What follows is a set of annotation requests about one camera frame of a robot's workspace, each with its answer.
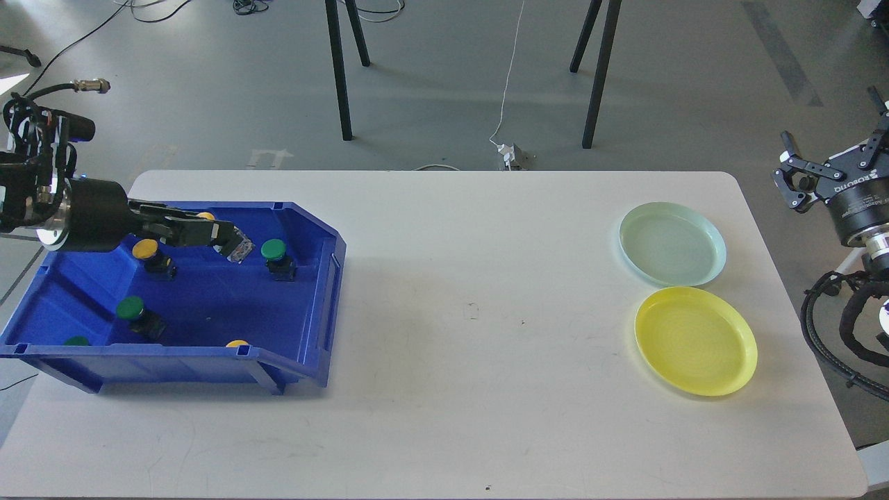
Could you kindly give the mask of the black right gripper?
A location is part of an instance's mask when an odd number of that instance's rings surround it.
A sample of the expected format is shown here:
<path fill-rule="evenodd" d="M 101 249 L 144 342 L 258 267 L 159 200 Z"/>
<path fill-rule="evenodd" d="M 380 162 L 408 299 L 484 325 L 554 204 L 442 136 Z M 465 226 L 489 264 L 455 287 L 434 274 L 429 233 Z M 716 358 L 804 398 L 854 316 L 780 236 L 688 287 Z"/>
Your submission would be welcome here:
<path fill-rule="evenodd" d="M 817 193 L 820 179 L 834 181 L 834 169 L 847 174 L 841 183 L 829 183 L 825 200 L 840 243 L 846 247 L 886 248 L 888 222 L 888 156 L 883 143 L 888 133 L 887 101 L 876 87 L 867 87 L 879 120 L 858 149 L 848 149 L 829 158 L 829 167 L 801 158 L 796 140 L 781 132 L 784 152 L 772 180 L 796 213 L 805 213 L 824 197 Z"/>

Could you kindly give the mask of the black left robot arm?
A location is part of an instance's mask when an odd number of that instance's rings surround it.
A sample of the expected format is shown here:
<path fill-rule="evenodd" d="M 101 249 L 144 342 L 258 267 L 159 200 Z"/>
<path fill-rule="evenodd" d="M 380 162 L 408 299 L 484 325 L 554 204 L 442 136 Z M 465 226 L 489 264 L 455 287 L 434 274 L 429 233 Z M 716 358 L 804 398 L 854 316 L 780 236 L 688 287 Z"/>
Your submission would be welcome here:
<path fill-rule="evenodd" d="M 133 199 L 114 181 L 76 177 L 75 144 L 92 140 L 95 124 L 36 99 L 62 90 L 109 89 L 98 78 L 10 95 L 2 108 L 10 134 L 1 165 L 3 233 L 32 228 L 53 252 L 109 252 L 135 236 L 172 247 L 212 247 L 229 262 L 244 262 L 254 242 L 232 222 Z"/>

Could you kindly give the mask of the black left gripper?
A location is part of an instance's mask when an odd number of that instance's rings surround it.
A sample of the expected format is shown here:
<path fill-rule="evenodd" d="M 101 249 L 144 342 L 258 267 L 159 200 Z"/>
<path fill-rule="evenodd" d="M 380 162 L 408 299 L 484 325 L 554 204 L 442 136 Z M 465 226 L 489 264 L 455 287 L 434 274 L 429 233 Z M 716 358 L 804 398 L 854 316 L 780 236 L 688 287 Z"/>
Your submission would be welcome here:
<path fill-rule="evenodd" d="M 170 247 L 208 247 L 210 221 L 216 219 L 209 212 L 129 200 L 114 181 L 67 179 L 63 202 L 36 236 L 54 252 L 110 252 L 133 232 Z"/>

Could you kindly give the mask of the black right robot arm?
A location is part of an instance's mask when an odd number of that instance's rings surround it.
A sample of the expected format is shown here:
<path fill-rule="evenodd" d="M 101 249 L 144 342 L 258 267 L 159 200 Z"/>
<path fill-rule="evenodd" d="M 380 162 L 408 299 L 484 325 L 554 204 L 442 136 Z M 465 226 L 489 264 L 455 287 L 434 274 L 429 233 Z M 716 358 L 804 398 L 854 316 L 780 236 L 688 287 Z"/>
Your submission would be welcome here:
<path fill-rule="evenodd" d="M 867 93 L 876 105 L 879 122 L 863 142 L 829 156 L 824 162 L 802 158 L 789 132 L 781 139 L 784 152 L 780 167 L 771 177 L 788 208 L 805 213 L 822 202 L 831 216 L 842 246 L 863 250 L 863 269 L 848 274 L 831 270 L 804 293 L 800 325 L 804 341 L 825 366 L 845 380 L 847 387 L 857 387 L 886 401 L 887 385 L 874 381 L 850 367 L 820 339 L 814 326 L 814 306 L 823 294 L 835 295 L 844 285 L 853 294 L 840 316 L 838 336 L 859 360 L 877 367 L 887 367 L 887 306 L 880 310 L 882 332 L 877 335 L 880 351 L 867 348 L 855 336 L 858 316 L 871 299 L 886 299 L 888 294 L 888 114 L 887 101 L 879 89 L 870 86 Z"/>

